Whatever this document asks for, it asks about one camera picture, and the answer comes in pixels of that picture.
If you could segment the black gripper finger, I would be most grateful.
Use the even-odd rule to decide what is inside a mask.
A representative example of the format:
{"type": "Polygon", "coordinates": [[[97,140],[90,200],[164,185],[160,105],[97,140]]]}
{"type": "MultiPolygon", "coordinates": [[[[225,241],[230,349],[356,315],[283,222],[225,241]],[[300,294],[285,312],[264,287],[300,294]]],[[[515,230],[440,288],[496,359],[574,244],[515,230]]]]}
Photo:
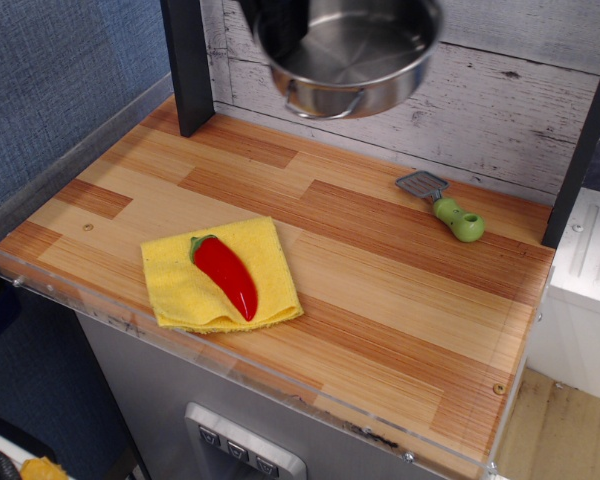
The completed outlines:
{"type": "Polygon", "coordinates": [[[252,35],[267,53],[291,53],[309,29],[308,0],[240,0],[252,35]]]}

